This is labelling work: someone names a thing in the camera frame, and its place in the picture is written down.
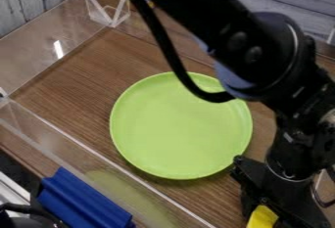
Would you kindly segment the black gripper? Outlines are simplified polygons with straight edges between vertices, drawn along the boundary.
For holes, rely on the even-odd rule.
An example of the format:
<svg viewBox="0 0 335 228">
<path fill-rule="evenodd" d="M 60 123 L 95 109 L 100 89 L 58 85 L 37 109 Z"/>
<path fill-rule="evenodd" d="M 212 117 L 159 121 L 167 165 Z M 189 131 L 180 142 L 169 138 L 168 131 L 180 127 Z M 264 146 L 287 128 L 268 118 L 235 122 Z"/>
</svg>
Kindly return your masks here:
<svg viewBox="0 0 335 228">
<path fill-rule="evenodd" d="M 240 186 L 241 215 L 245 219 L 259 205 L 279 216 L 273 228 L 332 228 L 311 178 L 296 181 L 279 177 L 265 162 L 236 156 L 231 177 Z"/>
</svg>

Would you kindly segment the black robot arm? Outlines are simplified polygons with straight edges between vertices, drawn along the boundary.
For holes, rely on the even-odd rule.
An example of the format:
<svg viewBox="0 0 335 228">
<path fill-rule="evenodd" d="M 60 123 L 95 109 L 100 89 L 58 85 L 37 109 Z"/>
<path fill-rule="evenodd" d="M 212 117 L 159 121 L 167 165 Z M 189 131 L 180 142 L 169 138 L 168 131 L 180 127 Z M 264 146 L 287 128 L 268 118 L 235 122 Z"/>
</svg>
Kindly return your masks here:
<svg viewBox="0 0 335 228">
<path fill-rule="evenodd" d="M 315 42 L 291 18 L 247 10 L 237 0 L 131 0 L 189 92 L 205 101 L 257 101 L 276 117 L 276 135 L 264 160 L 235 157 L 241 213 L 265 208 L 269 228 L 331 228 L 313 177 L 335 182 L 335 80 L 315 62 Z M 215 60 L 223 91 L 208 93 L 185 73 L 153 12 L 161 8 L 195 35 Z"/>
</svg>

